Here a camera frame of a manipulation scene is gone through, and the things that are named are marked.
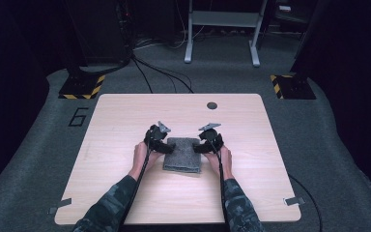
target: small round object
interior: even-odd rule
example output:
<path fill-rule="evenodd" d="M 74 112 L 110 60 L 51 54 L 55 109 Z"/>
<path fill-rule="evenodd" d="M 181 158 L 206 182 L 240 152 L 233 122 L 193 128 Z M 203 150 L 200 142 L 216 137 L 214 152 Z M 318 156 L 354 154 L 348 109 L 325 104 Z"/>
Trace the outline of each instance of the small round object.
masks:
<path fill-rule="evenodd" d="M 216 109 L 217 107 L 218 107 L 218 105 L 215 103 L 215 102 L 209 102 L 208 104 L 207 104 L 207 107 L 209 108 L 209 109 Z"/>

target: person's hand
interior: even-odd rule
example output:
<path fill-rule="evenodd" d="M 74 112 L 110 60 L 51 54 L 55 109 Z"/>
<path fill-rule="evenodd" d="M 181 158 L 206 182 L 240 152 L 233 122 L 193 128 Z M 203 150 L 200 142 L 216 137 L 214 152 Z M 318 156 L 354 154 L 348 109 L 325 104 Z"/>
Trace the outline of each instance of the person's hand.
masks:
<path fill-rule="evenodd" d="M 231 151 L 228 150 L 227 147 L 222 146 L 219 150 L 221 154 L 221 162 L 222 162 L 222 171 L 224 173 L 224 181 L 227 179 L 235 179 L 232 173 L 232 155 Z M 219 175 L 219 161 L 218 157 L 214 153 L 206 153 L 203 154 L 210 162 L 210 165 L 215 172 L 215 174 L 220 177 Z"/>
<path fill-rule="evenodd" d="M 164 155 L 163 153 L 152 152 L 149 155 L 149 162 L 147 163 L 146 170 L 152 168 L 155 164 L 156 160 Z M 139 144 L 135 145 L 134 148 L 134 156 L 133 156 L 133 167 L 131 171 L 128 173 L 134 180 L 137 181 L 138 177 L 140 176 L 141 168 L 143 167 L 144 159 L 147 156 L 147 145 L 144 142 L 140 142 Z"/>

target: gray carpet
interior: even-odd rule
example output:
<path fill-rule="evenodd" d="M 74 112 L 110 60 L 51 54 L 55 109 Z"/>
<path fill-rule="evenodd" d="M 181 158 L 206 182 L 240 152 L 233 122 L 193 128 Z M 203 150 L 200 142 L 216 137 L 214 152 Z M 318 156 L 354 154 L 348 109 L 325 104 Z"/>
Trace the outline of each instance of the gray carpet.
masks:
<path fill-rule="evenodd" d="M 290 36 L 267 35 L 259 51 L 261 67 L 252 67 L 247 37 L 206 38 L 194 45 L 192 63 L 184 63 L 186 45 L 138 49 L 138 58 L 189 76 L 195 93 L 256 93 L 263 98 L 271 125 L 290 174 L 313 195 L 324 231 L 371 231 L 371 186 L 354 165 L 336 133 L 335 121 L 323 91 L 309 80 L 317 100 L 279 100 L 271 74 L 288 74 L 299 45 Z M 155 93 L 174 93 L 172 82 L 143 68 Z M 61 199 L 98 98 L 59 100 L 67 78 L 58 71 L 47 79 L 50 93 L 34 126 L 0 176 L 0 231 L 70 231 L 54 223 L 47 210 Z M 179 93 L 188 90 L 175 82 Z M 100 89 L 106 93 L 150 93 L 131 62 L 108 74 Z M 82 127 L 68 127 L 78 107 L 88 107 Z M 268 231 L 319 231 L 318 215 L 309 196 L 292 181 L 302 217 L 291 223 L 266 223 Z M 127 231 L 218 231 L 211 225 L 133 226 Z"/>

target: dark curtain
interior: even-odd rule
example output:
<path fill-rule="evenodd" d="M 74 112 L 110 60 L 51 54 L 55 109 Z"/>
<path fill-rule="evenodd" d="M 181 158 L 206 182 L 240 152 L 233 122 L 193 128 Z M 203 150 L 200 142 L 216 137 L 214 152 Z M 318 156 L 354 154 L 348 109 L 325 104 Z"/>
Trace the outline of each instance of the dark curtain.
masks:
<path fill-rule="evenodd" d="M 43 2 L 0 0 L 0 173 L 44 105 L 46 77 L 64 68 Z"/>
<path fill-rule="evenodd" d="M 292 71 L 324 90 L 339 136 L 371 181 L 371 2 L 321 1 Z"/>

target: white metal stand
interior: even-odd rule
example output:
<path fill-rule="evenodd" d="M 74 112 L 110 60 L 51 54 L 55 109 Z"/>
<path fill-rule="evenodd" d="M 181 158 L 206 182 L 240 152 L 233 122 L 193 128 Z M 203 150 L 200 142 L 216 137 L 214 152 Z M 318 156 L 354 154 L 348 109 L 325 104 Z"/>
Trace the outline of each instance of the white metal stand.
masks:
<path fill-rule="evenodd" d="M 268 0 L 263 0 L 259 13 L 228 13 L 228 12 L 203 12 L 192 9 L 192 0 L 189 0 L 188 8 L 188 41 L 185 50 L 185 62 L 191 63 L 192 56 L 192 25 L 210 25 L 210 26 L 235 26 L 255 28 L 255 33 L 249 41 L 249 50 L 251 51 L 252 64 L 254 67 L 260 66 L 260 60 L 257 52 L 257 41 L 260 33 L 264 11 Z"/>

